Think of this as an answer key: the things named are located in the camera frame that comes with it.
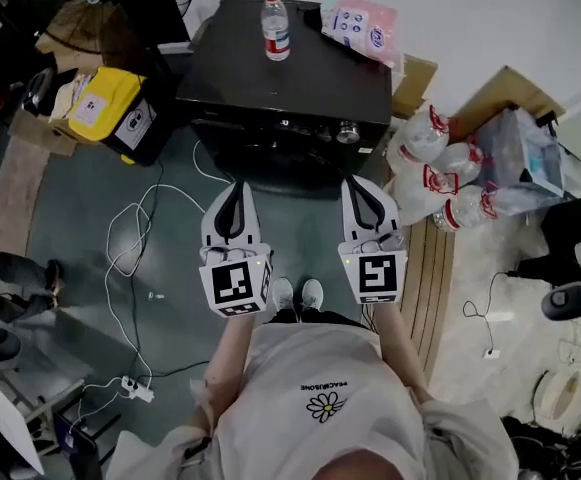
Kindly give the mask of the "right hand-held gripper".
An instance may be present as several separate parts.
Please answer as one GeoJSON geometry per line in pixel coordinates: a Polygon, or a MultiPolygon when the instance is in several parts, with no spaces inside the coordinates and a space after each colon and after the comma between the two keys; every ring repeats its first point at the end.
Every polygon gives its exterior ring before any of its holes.
{"type": "Polygon", "coordinates": [[[398,302],[408,257],[404,236],[393,232],[399,228],[396,202],[360,176],[344,179],[341,202],[344,239],[353,242],[341,243],[338,253],[356,302],[398,302]],[[371,232],[383,235],[357,240],[371,232]]]}

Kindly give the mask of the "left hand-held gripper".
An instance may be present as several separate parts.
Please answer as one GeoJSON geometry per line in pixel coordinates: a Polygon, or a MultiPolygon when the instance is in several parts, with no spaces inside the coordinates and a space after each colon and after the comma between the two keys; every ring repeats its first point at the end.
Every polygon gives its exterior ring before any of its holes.
{"type": "Polygon", "coordinates": [[[223,318],[266,310],[273,267],[250,185],[230,184],[202,218],[199,268],[209,308],[223,318]]]}

